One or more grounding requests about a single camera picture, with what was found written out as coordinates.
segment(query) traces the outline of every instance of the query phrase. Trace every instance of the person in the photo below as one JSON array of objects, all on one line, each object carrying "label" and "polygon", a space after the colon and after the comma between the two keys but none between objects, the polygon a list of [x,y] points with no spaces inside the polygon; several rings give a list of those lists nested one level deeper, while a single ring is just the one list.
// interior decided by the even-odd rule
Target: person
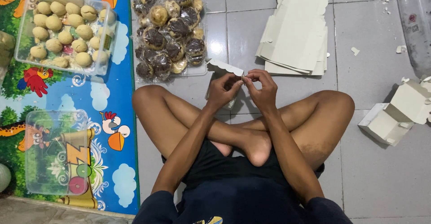
[{"label": "person", "polygon": [[[242,84],[262,117],[236,125],[216,120]],[[213,80],[202,110],[160,86],[137,89],[133,108],[164,166],[132,223],[351,223],[325,199],[318,177],[353,116],[353,100],[327,90],[277,109],[276,93],[268,72],[257,69]],[[232,147],[246,157],[229,157]],[[180,182],[186,188],[175,206]]]}]

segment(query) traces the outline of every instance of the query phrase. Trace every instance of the play mat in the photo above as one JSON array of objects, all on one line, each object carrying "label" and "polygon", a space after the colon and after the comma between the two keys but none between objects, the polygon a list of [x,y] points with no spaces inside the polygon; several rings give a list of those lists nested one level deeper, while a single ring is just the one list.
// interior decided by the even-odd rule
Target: play mat
[{"label": "play mat", "polygon": [[[25,0],[0,0],[0,29],[17,36]],[[139,208],[135,115],[132,110],[134,89],[131,58],[130,1],[104,0],[119,17],[116,47],[110,68],[103,76],[86,76],[72,72],[35,67],[12,62],[0,92],[0,162],[11,169],[12,194],[32,199],[60,202],[123,214],[136,214]],[[69,151],[71,165],[89,153],[89,186],[83,195],[59,196],[29,193],[25,187],[24,140],[28,112],[46,110],[84,110],[88,128],[95,129],[88,146]],[[49,129],[27,126],[41,135]],[[121,131],[124,145],[110,147],[108,138]],[[53,181],[61,177],[56,162],[46,163]]]}]

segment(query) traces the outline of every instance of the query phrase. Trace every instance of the leg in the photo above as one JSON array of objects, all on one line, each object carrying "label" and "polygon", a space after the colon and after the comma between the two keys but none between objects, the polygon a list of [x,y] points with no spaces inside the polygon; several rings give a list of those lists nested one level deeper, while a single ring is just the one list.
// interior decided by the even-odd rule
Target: leg
[{"label": "leg", "polygon": [[[314,170],[337,146],[354,110],[355,104],[349,95],[330,90],[279,109],[283,122]],[[238,126],[268,131],[263,117]]]},{"label": "leg", "polygon": [[[200,113],[197,107],[155,85],[137,89],[132,104],[146,133],[165,158],[169,157]],[[266,132],[231,126],[216,119],[208,138],[216,142],[214,145],[225,156],[230,153],[230,146],[244,149],[255,166],[265,163],[271,149]]]}]

